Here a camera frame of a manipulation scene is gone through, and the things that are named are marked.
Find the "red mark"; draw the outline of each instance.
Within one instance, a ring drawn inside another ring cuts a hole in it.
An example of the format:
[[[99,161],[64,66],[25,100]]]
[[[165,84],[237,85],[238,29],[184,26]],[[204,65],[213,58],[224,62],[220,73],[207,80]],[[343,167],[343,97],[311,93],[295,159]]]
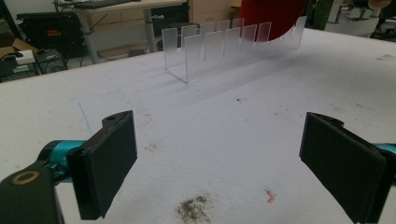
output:
[[[268,196],[270,196],[268,203],[273,203],[275,200],[275,194],[273,192],[271,192],[271,190],[269,190],[269,189],[265,189],[264,191],[266,194],[268,194]]]

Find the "transparent plastic panel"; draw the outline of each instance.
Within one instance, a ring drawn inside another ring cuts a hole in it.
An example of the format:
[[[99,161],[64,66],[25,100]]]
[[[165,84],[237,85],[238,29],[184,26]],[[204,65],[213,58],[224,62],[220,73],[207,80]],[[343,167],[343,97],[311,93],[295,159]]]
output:
[[[251,51],[255,47],[257,25],[249,25],[244,27],[242,35],[242,51]]]
[[[207,33],[205,38],[205,57],[204,61],[208,63],[214,62],[214,60],[222,57],[221,52],[221,41],[223,32],[217,31],[213,33]]]
[[[218,21],[216,31],[225,32],[228,29],[230,29],[230,21]]]
[[[271,30],[271,22],[261,23],[257,33],[257,43],[268,42]]]
[[[197,25],[183,26],[181,27],[181,47],[184,48],[184,38],[192,35],[197,35]]]
[[[301,39],[303,38],[303,31],[305,27],[306,17],[300,17],[296,22],[296,28],[293,33],[293,41],[296,43],[295,47],[299,48]]]
[[[185,63],[184,55],[177,52],[177,28],[163,30],[163,51],[167,69]]]
[[[225,32],[224,40],[224,57],[231,58],[238,54],[239,48],[239,34],[241,29],[233,28]]]
[[[233,28],[241,28],[241,30],[242,30],[242,28],[244,27],[244,22],[245,22],[245,19],[234,19],[233,23],[231,25],[231,28],[232,29]]]
[[[218,24],[214,32],[214,23],[201,26],[197,35],[196,26],[183,27],[183,45],[177,48],[177,30],[163,31],[166,70],[185,82],[222,74],[239,69],[249,63],[285,54],[300,46],[304,31],[305,17],[297,20],[279,39],[268,41],[271,23],[263,23],[241,28],[243,20],[235,20],[232,29],[227,21]]]
[[[201,38],[203,39],[203,41],[204,41],[207,33],[211,33],[214,31],[215,31],[215,23],[214,22],[208,22],[208,23],[201,24],[200,35],[201,35]]]
[[[187,76],[185,78],[186,82],[190,81],[190,77],[196,75],[196,71],[199,70],[201,66],[201,36],[193,35],[185,38],[186,43],[186,65],[187,65]]]

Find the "wall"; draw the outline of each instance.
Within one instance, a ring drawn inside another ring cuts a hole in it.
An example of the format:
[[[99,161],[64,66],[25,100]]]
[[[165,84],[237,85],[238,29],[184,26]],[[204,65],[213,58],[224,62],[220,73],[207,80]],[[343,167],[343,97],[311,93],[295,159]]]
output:
[[[17,24],[21,23],[16,20],[17,14],[55,11],[52,0],[5,0],[4,2]]]

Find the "dirt stain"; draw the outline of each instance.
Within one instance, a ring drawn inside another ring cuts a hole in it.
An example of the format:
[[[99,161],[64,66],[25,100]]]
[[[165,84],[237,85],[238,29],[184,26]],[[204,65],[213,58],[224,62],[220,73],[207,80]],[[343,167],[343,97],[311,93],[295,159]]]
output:
[[[211,208],[211,196],[209,194],[202,194],[195,198],[188,199],[176,209],[177,217],[184,224],[198,224],[211,223],[210,217],[206,213],[208,208]]]
[[[149,152],[158,152],[160,150],[160,148],[157,143],[151,143],[151,144],[148,144],[147,147],[145,147],[145,150],[147,150]]]
[[[338,105],[335,105],[335,104],[331,104],[331,106],[332,106],[332,109],[335,111],[335,112],[340,112],[340,113],[345,113],[345,112],[347,112],[344,108],[342,108],[341,106],[338,106]]]
[[[246,101],[247,98],[238,98],[236,99],[237,102],[242,103],[243,101]]]
[[[381,57],[376,58],[376,59],[379,60],[379,61],[388,61],[388,62],[390,62],[390,61],[394,61],[396,59],[396,57],[393,56],[393,55],[390,55],[390,54],[385,54],[385,55],[382,55]]]

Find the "workbench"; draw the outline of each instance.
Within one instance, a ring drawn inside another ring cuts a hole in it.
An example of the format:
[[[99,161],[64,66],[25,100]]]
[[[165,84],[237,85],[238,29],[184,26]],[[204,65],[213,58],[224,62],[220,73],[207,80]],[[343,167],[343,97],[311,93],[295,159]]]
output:
[[[156,51],[154,31],[152,27],[151,9],[156,7],[171,7],[181,5],[187,0],[142,0],[141,2],[130,2],[112,7],[102,7],[97,9],[81,9],[75,8],[74,11],[78,15],[81,23],[81,30],[87,43],[88,52],[90,53],[93,63],[99,63],[97,51],[100,49],[109,49],[129,44],[133,41],[141,41],[147,39],[149,51]],[[109,30],[106,32],[92,32],[92,26],[88,22],[91,15],[108,15],[112,13],[144,11],[144,25],[136,25],[133,27],[121,27],[119,29]]]
[[[395,60],[394,43],[305,29],[287,55],[191,84],[164,71],[162,52],[1,83],[0,178],[133,110],[138,159],[106,218],[81,221],[60,184],[66,223],[350,224],[299,158],[305,114],[395,143]],[[183,216],[191,207],[195,220]],[[393,188],[379,223],[395,211]]]

